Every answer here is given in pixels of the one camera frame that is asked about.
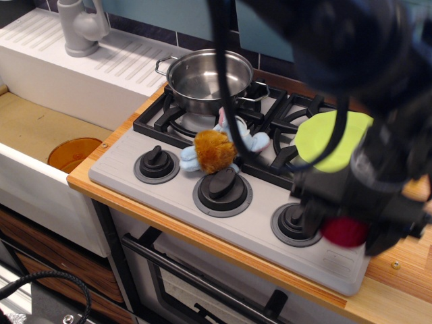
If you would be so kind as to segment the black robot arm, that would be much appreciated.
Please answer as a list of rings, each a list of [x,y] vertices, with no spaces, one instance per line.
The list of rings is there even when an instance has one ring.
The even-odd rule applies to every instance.
[[[416,24],[400,1],[247,1],[293,48],[299,76],[337,99],[338,131],[348,100],[362,103],[373,125],[341,171],[296,167],[294,188],[308,233],[339,244],[335,220],[365,223],[368,256],[430,222],[419,202],[402,195],[410,180],[431,173],[431,21]]]

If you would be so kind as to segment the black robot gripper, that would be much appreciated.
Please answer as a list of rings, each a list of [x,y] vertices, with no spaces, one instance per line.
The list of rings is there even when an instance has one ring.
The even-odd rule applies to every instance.
[[[315,168],[294,176],[292,194],[303,207],[302,228],[313,237],[328,219],[349,217],[369,225],[365,256],[377,256],[406,236],[420,236],[431,224],[423,203],[397,187],[364,184],[351,163],[334,173]]]

